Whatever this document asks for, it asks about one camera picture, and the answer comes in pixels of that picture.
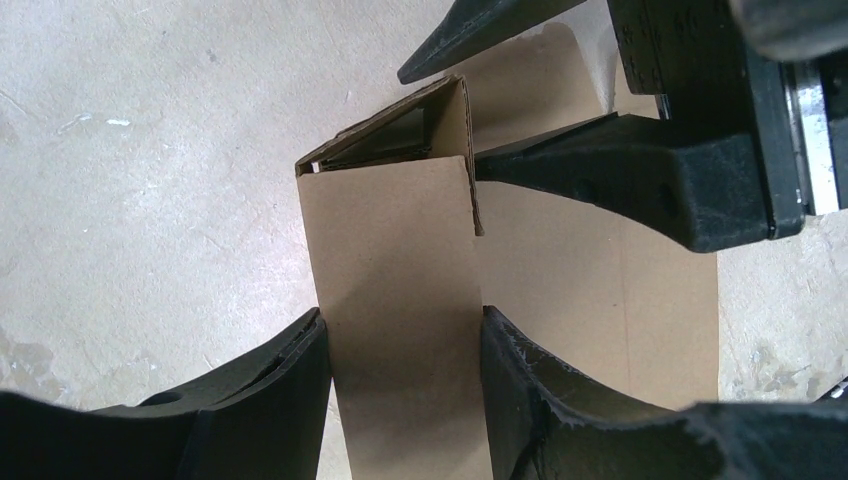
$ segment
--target folded cardboard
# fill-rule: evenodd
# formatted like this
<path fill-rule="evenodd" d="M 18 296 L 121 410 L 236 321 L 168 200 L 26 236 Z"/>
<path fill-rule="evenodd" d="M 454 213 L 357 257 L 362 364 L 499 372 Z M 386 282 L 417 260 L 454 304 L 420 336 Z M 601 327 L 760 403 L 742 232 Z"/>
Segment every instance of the folded cardboard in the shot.
<path fill-rule="evenodd" d="M 297 165 L 357 480 L 492 477 L 467 115 L 445 78 Z"/>

